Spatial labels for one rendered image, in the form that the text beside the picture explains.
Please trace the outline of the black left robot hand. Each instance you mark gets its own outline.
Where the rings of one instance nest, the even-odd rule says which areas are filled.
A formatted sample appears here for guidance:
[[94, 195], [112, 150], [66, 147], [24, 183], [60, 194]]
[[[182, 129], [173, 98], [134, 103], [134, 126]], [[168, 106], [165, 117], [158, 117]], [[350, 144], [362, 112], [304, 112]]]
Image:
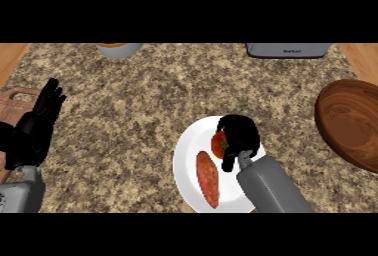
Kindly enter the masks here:
[[50, 78], [34, 108], [22, 115], [16, 126], [0, 121], [0, 152], [6, 153], [6, 170], [43, 163], [65, 98], [59, 81]]

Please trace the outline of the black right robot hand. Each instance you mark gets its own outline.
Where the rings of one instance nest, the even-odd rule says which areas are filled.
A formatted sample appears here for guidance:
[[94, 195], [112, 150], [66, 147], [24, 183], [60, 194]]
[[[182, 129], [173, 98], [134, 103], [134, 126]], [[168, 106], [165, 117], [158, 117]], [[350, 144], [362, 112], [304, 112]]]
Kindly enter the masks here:
[[227, 147], [224, 150], [221, 169], [233, 170], [235, 158], [242, 151], [249, 151], [249, 157], [260, 149], [260, 134], [252, 119], [244, 115], [230, 114], [220, 118], [217, 131], [224, 131]]

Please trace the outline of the red tomato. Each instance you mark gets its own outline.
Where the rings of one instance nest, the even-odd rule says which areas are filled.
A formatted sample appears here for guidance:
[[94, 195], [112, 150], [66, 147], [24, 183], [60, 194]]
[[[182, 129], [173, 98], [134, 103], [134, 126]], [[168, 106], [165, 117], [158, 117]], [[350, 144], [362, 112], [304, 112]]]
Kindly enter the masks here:
[[217, 132], [211, 138], [211, 151], [218, 159], [224, 158], [224, 151], [227, 148], [226, 134], [223, 131]]

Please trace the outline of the white plate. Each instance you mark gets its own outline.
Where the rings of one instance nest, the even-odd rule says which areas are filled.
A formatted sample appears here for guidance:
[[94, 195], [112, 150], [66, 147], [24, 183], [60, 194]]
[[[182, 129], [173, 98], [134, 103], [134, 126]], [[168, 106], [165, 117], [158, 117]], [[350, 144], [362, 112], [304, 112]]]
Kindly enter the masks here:
[[241, 115], [210, 116], [184, 130], [174, 149], [173, 173], [179, 192], [198, 213], [249, 213], [255, 206], [236, 181], [241, 166], [221, 170], [227, 139], [252, 150], [257, 161], [266, 150], [254, 121]]

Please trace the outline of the brown wooden bowl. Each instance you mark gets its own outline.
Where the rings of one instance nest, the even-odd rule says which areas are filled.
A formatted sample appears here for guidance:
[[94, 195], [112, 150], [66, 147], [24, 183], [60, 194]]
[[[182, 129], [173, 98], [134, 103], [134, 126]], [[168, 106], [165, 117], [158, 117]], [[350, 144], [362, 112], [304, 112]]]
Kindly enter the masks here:
[[331, 82], [316, 99], [314, 121], [340, 157], [378, 173], [378, 86], [354, 79]]

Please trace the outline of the wooden cutting board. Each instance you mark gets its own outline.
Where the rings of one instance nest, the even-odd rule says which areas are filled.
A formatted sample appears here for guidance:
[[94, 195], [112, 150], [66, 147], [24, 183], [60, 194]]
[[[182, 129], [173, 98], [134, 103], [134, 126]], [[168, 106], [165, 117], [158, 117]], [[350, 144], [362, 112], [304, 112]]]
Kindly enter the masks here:
[[[0, 121], [16, 125], [22, 115], [32, 110], [35, 101], [24, 102], [15, 100], [18, 93], [38, 96], [40, 90], [34, 88], [15, 87], [0, 94]], [[6, 154], [0, 152], [0, 184], [6, 181], [10, 172], [4, 169]]]

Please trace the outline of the orange sweet potato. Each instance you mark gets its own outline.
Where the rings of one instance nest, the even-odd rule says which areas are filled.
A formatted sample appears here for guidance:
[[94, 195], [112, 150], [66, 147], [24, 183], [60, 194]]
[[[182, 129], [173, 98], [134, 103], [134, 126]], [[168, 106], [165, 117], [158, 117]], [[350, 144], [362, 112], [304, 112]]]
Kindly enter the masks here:
[[205, 201], [211, 208], [216, 209], [220, 198], [218, 171], [205, 151], [201, 151], [196, 155], [196, 177]]

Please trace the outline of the grey appliance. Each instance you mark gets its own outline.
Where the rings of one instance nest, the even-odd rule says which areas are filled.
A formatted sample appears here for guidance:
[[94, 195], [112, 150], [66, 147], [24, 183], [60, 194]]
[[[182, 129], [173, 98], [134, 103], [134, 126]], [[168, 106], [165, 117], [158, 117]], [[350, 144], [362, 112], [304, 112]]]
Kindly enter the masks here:
[[331, 43], [248, 43], [247, 52], [255, 58], [320, 58]]

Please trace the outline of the grey cup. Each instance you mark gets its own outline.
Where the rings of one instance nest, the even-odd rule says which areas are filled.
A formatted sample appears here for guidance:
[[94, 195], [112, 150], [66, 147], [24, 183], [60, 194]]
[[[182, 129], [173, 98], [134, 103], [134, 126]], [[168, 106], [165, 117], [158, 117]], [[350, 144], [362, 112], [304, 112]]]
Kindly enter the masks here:
[[130, 57], [140, 49], [140, 43], [97, 43], [97, 50], [105, 57], [121, 59]]

